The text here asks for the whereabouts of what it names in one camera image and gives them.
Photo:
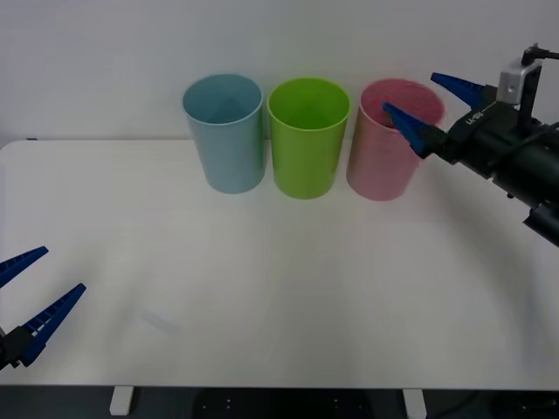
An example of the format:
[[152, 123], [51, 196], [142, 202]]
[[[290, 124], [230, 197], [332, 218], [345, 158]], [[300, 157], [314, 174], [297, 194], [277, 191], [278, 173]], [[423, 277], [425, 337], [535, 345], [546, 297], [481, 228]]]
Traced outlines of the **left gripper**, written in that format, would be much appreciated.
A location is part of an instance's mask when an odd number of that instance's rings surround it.
[[[0, 263], [0, 287], [48, 253], [45, 246], [27, 251]], [[0, 330], [0, 369], [8, 365], [29, 367], [45, 349], [68, 313], [76, 305], [86, 286], [78, 284], [41, 313], [9, 333]]]

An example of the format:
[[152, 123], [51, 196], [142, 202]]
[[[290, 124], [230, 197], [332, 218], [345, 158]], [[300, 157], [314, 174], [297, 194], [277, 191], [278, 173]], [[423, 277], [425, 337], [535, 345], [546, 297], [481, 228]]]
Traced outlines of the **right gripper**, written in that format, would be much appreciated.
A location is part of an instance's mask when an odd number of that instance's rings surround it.
[[520, 144], [531, 135], [531, 117], [496, 101], [497, 88], [434, 72], [431, 81], [467, 104], [472, 112], [447, 133], [427, 124], [389, 101], [383, 102], [394, 128], [413, 152], [425, 159], [437, 154], [461, 163], [478, 175], [530, 175], [527, 150]]

